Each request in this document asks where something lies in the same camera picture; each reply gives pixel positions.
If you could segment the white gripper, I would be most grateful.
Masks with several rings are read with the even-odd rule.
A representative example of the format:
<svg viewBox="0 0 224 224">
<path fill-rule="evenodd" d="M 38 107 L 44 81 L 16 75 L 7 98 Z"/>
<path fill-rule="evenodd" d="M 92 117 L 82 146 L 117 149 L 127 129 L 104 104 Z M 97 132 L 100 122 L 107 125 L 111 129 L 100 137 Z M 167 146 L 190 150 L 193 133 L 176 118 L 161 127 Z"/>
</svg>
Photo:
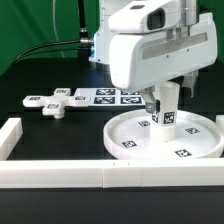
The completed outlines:
<svg viewBox="0 0 224 224">
<path fill-rule="evenodd" d="M 109 48 L 111 81 L 127 92 L 140 90 L 150 114 L 160 111 L 150 86 L 185 75 L 184 96 L 192 98 L 196 70 L 217 58 L 213 15 L 201 13 L 196 0 L 134 0 L 108 24 L 115 33 Z"/>
</svg>

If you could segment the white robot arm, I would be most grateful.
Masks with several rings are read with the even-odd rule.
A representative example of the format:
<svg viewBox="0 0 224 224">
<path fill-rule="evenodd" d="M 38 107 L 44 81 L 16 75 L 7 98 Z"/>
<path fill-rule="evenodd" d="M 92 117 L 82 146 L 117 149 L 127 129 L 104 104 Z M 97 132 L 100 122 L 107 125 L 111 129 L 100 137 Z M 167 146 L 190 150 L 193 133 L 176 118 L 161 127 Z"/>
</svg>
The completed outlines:
<svg viewBox="0 0 224 224">
<path fill-rule="evenodd" d="M 182 76 L 193 89 L 198 70 L 217 58 L 213 15 L 198 0 L 99 0 L 100 25 L 90 61 L 110 71 L 113 85 L 139 92 L 149 113 L 162 101 L 154 86 Z"/>
</svg>

